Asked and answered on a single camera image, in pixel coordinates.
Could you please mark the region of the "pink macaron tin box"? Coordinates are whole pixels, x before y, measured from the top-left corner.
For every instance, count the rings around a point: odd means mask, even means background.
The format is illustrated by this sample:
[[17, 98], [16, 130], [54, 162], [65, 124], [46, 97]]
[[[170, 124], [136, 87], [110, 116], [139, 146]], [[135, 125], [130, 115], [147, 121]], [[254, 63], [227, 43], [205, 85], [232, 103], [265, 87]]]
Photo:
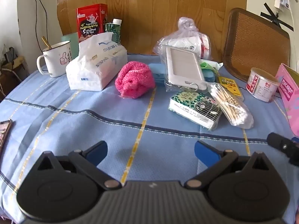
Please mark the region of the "pink macaron tin box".
[[290, 128], [295, 136], [299, 134], [299, 88], [298, 73], [285, 64], [280, 64], [276, 78], [279, 93], [284, 103]]

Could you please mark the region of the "white red food can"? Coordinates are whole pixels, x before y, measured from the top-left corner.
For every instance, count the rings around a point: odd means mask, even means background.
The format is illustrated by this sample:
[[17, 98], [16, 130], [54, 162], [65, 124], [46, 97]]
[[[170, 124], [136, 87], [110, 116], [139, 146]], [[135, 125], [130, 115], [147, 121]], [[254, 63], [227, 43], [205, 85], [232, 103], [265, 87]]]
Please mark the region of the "white red food can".
[[270, 102], [277, 91], [279, 81], [268, 72], [252, 67], [246, 84], [247, 91], [256, 99]]

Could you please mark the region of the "cotton swabs bag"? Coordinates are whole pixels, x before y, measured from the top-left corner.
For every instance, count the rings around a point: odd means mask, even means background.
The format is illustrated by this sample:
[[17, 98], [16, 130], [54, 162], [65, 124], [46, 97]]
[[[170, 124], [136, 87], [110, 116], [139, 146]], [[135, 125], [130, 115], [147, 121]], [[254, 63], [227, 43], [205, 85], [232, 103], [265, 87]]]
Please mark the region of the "cotton swabs bag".
[[207, 83], [207, 88], [232, 126], [243, 129], [253, 127], [253, 115], [242, 101], [219, 83]]

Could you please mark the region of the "blue pencil case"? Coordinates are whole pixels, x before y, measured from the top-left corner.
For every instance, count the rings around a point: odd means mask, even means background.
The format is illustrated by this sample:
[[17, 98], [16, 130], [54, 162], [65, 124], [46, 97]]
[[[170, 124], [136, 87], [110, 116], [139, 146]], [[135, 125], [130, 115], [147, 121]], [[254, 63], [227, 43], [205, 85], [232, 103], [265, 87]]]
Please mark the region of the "blue pencil case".
[[163, 63], [150, 63], [149, 68], [152, 72], [156, 84], [162, 85], [165, 82], [166, 69]]

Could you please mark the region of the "white card holder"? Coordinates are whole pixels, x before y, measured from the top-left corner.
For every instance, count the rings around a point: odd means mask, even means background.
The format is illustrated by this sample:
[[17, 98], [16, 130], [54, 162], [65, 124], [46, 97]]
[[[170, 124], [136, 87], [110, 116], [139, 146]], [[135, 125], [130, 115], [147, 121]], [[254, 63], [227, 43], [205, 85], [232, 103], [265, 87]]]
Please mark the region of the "white card holder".
[[193, 90], [207, 89], [202, 69], [194, 52], [174, 46], [164, 46], [164, 48], [168, 83]]

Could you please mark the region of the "pale green box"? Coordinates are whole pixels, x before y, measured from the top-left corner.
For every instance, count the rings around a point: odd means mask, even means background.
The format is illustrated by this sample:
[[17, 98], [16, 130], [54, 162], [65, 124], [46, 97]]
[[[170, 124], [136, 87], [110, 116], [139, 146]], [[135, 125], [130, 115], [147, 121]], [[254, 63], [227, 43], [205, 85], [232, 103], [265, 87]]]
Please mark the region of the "pale green box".
[[63, 35], [61, 37], [61, 41], [70, 41], [70, 50], [72, 59], [78, 56], [79, 45], [78, 45], [78, 33], [71, 33], [67, 35]]

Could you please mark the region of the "pink knitted soft cloth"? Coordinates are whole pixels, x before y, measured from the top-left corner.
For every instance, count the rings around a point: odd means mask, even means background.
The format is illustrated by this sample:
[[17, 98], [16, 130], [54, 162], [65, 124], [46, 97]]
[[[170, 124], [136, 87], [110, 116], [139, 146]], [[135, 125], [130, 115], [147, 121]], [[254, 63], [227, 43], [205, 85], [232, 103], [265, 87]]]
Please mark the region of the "pink knitted soft cloth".
[[122, 98], [139, 98], [155, 86], [150, 67], [138, 61], [125, 64], [115, 80], [115, 87]]

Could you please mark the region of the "wooden laminate board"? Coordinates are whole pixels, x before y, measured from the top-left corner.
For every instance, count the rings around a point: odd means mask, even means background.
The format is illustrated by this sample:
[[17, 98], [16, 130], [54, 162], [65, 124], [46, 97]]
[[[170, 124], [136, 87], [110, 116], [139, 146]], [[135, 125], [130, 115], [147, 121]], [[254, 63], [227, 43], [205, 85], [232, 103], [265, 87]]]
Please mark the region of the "wooden laminate board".
[[57, 0], [62, 33], [76, 32], [77, 8], [92, 4], [107, 4], [108, 19], [122, 20], [121, 42], [128, 52], [151, 54], [160, 38], [177, 30], [180, 17], [189, 17], [209, 36], [211, 57], [220, 61], [229, 12], [246, 8], [247, 0]]

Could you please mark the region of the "yellow card box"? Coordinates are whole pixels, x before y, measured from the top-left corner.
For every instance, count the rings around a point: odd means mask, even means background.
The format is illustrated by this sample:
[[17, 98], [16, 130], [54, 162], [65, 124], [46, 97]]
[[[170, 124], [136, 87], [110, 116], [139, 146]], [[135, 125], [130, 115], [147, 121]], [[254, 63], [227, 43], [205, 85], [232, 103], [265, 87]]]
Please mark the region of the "yellow card box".
[[237, 97], [243, 99], [243, 95], [242, 95], [237, 83], [233, 79], [218, 76], [218, 81], [223, 87], [225, 87], [234, 96], [237, 96]]

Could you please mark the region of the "green floral pocket tissue pack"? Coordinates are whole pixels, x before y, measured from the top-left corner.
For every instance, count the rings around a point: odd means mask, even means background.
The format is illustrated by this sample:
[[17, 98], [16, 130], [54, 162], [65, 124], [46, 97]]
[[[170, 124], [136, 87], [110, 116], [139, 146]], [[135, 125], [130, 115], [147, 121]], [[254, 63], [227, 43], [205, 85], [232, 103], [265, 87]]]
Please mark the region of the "green floral pocket tissue pack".
[[217, 127], [222, 114], [214, 99], [202, 93], [180, 91], [170, 98], [168, 109], [208, 129]]

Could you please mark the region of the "green patterned drink carton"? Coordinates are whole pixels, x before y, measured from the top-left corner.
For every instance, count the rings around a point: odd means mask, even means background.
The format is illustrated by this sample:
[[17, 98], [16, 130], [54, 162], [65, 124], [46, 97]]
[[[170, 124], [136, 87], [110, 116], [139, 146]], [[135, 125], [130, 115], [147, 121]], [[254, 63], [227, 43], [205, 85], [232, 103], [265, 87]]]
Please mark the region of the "green patterned drink carton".
[[105, 25], [105, 31], [112, 32], [112, 41], [118, 44], [121, 43], [121, 24], [121, 19], [114, 18], [112, 22]]

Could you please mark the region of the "plastic bag with paper cups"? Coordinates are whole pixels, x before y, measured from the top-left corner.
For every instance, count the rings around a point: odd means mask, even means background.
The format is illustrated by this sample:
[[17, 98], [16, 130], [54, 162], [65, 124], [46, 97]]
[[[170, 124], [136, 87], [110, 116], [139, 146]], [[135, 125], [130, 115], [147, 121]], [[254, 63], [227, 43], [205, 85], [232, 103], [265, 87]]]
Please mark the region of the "plastic bag with paper cups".
[[211, 43], [209, 37], [199, 32], [193, 19], [180, 17], [178, 30], [161, 38], [153, 48], [157, 55], [164, 51], [163, 46], [173, 46], [194, 52], [199, 59], [209, 59], [211, 55]]

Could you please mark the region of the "gold spoon in mug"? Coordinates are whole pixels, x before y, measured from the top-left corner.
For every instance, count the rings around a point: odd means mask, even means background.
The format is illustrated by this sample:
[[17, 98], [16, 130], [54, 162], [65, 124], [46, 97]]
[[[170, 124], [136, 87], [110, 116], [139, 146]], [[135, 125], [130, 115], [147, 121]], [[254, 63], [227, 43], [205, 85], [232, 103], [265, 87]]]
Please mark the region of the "gold spoon in mug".
[[41, 39], [42, 39], [42, 41], [44, 42], [44, 44], [46, 45], [46, 47], [47, 47], [49, 50], [52, 49], [52, 47], [51, 47], [51, 45], [49, 44], [48, 40], [47, 40], [44, 36], [42, 36]]

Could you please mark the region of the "red snack tin box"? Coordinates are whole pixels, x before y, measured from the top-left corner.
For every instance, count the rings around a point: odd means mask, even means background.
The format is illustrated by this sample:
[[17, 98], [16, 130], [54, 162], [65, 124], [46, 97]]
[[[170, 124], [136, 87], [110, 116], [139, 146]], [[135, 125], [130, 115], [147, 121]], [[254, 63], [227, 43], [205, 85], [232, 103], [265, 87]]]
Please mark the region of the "red snack tin box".
[[107, 4], [94, 4], [76, 9], [79, 42], [105, 32], [107, 12]]

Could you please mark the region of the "brown woven chair back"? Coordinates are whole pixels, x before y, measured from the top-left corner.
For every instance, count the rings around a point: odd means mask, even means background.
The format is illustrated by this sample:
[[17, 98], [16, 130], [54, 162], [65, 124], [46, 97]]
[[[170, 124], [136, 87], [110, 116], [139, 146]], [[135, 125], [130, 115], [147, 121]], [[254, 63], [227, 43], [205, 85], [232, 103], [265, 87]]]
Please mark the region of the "brown woven chair back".
[[276, 24], [242, 8], [233, 8], [223, 50], [226, 70], [247, 82], [251, 69], [275, 76], [279, 66], [290, 65], [289, 34]]

